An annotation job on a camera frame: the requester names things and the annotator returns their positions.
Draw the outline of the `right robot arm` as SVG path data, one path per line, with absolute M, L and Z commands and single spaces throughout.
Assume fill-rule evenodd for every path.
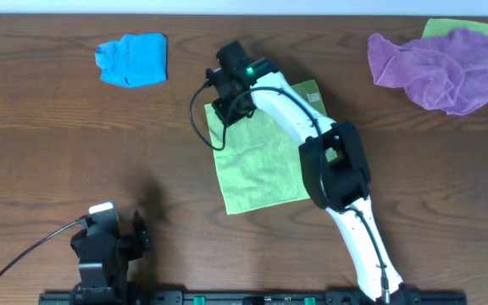
M 205 85 L 219 94 L 213 107 L 225 127 L 261 110 L 296 141 L 306 192 L 341 232 L 359 290 L 377 304 L 401 303 L 403 279 L 375 224 L 371 173 L 355 125 L 317 111 L 265 58 L 207 69 Z

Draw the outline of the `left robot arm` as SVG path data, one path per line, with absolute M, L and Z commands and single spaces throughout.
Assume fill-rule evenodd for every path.
M 118 212 L 108 206 L 80 218 L 83 229 L 70 242 L 79 259 L 80 282 L 71 289 L 70 304 L 126 304 L 129 262 L 152 248 L 143 217 L 134 212 L 132 231 L 121 234 Z

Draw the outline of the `green microfiber cloth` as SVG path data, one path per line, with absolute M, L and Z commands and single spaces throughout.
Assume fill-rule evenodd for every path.
M 212 105 L 204 106 L 219 187 L 228 215 L 309 198 L 302 182 L 298 144 L 262 110 L 230 126 L 222 142 L 223 124 Z

